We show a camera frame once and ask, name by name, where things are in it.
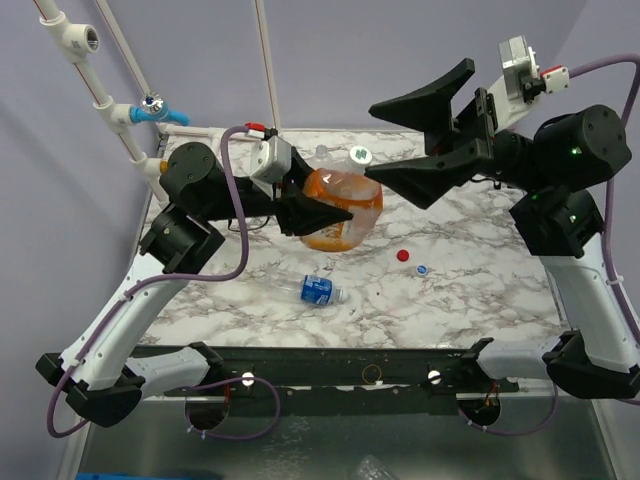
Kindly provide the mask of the clear bottle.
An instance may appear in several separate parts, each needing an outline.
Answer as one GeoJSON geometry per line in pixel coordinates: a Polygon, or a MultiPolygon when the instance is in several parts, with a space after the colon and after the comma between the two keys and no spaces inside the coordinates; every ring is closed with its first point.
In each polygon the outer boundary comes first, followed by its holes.
{"type": "Polygon", "coordinates": [[[333,160],[330,150],[323,144],[316,146],[314,158],[319,162],[330,162],[333,160]]]}

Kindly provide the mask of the orange plastic jar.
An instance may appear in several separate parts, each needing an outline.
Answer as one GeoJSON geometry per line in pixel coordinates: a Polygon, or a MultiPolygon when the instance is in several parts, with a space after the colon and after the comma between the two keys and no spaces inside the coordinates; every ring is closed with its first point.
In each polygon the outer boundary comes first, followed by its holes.
{"type": "Polygon", "coordinates": [[[310,249],[346,252],[359,246],[374,228],[383,208],[382,186],[349,164],[316,169],[305,181],[303,193],[324,204],[352,214],[352,219],[302,236],[310,249]]]}

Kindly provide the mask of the blue label water bottle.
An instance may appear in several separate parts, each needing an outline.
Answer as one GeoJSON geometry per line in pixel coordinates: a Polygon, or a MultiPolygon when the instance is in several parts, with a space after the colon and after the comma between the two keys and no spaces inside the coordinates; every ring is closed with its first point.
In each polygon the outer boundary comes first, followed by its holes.
{"type": "Polygon", "coordinates": [[[266,283],[295,297],[303,303],[325,307],[348,301],[348,293],[332,280],[316,275],[274,272],[265,277],[266,283]]]}

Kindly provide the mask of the red bottle cap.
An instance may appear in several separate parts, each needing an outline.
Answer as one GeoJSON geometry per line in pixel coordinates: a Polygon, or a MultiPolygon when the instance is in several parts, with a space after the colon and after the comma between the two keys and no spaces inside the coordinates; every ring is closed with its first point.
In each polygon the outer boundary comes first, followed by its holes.
{"type": "Polygon", "coordinates": [[[409,258],[410,258],[410,254],[407,250],[402,249],[397,252],[397,259],[400,262],[406,262],[409,260],[409,258]]]}

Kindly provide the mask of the blue white bottle cap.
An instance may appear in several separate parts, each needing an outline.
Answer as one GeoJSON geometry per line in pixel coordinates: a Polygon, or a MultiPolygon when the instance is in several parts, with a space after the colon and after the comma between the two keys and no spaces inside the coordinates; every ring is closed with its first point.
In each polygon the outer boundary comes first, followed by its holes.
{"type": "Polygon", "coordinates": [[[425,265],[418,265],[418,266],[416,267],[416,274],[417,274],[418,276],[422,276],[422,277],[424,277],[424,276],[426,276],[428,273],[429,273],[429,268],[428,268],[428,267],[426,267],[425,265]]]}

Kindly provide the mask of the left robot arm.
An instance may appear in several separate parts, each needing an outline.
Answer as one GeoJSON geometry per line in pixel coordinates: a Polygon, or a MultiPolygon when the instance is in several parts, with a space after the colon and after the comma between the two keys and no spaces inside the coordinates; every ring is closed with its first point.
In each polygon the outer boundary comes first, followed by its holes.
{"type": "Polygon", "coordinates": [[[244,272],[249,218],[274,217],[287,236],[306,236],[352,219],[346,208],[304,194],[314,171],[291,145],[283,154],[270,151],[258,176],[235,176],[229,143],[237,132],[223,134],[218,153],[191,142],[171,154],[160,176],[169,203],[140,240],[122,283],[69,347],[37,361],[37,372],[54,388],[46,416],[52,437],[77,430],[55,426],[61,397],[82,423],[111,427],[148,397],[174,389],[209,395],[220,387],[223,360],[204,343],[147,358],[132,353],[188,283],[222,283],[244,272]]]}

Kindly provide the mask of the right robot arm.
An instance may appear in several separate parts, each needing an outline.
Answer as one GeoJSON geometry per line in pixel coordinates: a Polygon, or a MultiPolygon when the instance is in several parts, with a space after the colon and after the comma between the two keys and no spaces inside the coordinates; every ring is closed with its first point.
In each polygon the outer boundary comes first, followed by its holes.
{"type": "Polygon", "coordinates": [[[533,138],[511,130],[544,94],[568,88],[570,71],[507,60],[502,77],[458,114],[453,96],[474,74],[465,59],[432,83],[371,106],[380,120],[419,131],[421,158],[367,169],[367,176],[426,209],[476,176],[520,189],[511,208],[531,255],[556,285],[569,328],[533,342],[484,339],[460,379],[480,392],[495,380],[548,379],[581,399],[639,400],[639,319],[610,260],[608,218],[590,194],[631,160],[624,115],[596,104],[544,122],[533,138]]]}

